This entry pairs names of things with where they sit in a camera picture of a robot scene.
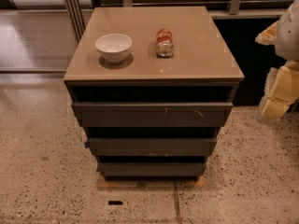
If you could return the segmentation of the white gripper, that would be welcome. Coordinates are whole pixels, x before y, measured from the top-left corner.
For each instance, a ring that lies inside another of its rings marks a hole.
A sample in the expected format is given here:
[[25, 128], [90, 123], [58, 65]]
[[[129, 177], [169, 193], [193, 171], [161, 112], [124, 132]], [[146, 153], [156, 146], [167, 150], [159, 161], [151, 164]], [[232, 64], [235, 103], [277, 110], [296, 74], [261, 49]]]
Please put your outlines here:
[[[265, 46], [274, 45], [277, 28], [278, 22], [275, 21], [256, 36], [255, 42]], [[288, 105], [299, 98], [299, 62], [287, 61], [278, 69], [270, 98], [276, 101], [264, 97], [261, 115], [268, 119], [279, 120], [288, 111]]]

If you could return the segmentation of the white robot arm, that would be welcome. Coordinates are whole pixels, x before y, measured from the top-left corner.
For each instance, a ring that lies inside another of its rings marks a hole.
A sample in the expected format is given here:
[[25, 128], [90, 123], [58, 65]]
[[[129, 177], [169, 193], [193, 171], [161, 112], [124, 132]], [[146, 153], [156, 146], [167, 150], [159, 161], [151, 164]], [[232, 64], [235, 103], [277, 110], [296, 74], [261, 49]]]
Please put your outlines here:
[[257, 120], [271, 124], [299, 99], [299, 0], [294, 0], [278, 21], [258, 34], [255, 42], [273, 45], [276, 55], [286, 60], [280, 68], [270, 69], [258, 107]]

